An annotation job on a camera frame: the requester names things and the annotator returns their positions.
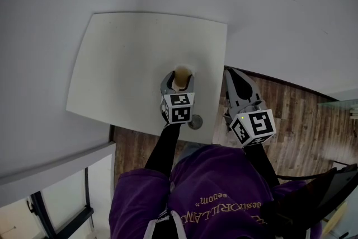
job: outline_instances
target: wooden floor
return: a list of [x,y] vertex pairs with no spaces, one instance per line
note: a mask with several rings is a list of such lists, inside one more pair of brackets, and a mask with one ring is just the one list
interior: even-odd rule
[[[299,88],[263,78],[251,77],[259,86],[267,107],[272,109],[277,133],[265,143],[265,151],[280,175],[303,176],[325,172],[333,160],[358,162],[358,124],[348,111],[318,106],[324,97]],[[213,143],[239,147],[232,132],[227,132],[223,114],[228,101],[222,90]],[[115,183],[123,172],[144,167],[158,137],[115,128],[117,143]],[[184,142],[178,142],[176,155]]]

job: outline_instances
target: white table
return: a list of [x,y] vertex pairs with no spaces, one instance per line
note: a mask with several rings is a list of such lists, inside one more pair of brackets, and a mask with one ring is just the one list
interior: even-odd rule
[[160,84],[178,64],[195,72],[194,114],[203,125],[180,139],[211,143],[224,68],[227,25],[156,13],[94,14],[81,43],[67,110],[159,135]]

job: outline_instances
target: small metal object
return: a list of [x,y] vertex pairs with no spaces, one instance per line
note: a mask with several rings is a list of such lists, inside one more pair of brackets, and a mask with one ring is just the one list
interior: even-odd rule
[[29,203],[28,200],[26,201],[26,204],[27,204],[27,207],[28,207],[29,211],[30,211],[31,213],[35,213],[35,215],[37,215],[36,210],[35,210],[33,204],[32,204],[32,203]]
[[202,118],[200,115],[193,115],[191,122],[188,123],[189,128],[191,129],[200,129],[202,126]]

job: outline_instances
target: black sleeve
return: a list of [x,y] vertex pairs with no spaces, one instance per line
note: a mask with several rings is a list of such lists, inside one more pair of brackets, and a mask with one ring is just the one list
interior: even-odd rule
[[180,127],[181,124],[171,124],[164,127],[156,147],[145,164],[145,168],[157,170],[165,174],[168,178],[170,177]]
[[280,185],[275,170],[267,158],[266,152],[261,144],[254,144],[253,146],[244,147],[244,151],[247,158],[250,160],[250,163],[266,180],[270,188],[276,185]]

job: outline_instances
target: fiducial marker cube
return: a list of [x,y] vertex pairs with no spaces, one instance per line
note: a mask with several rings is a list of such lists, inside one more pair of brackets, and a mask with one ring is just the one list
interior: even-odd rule
[[164,95],[164,112],[170,124],[191,121],[195,93],[175,93]]
[[264,143],[276,134],[272,110],[237,114],[230,128],[243,147]]

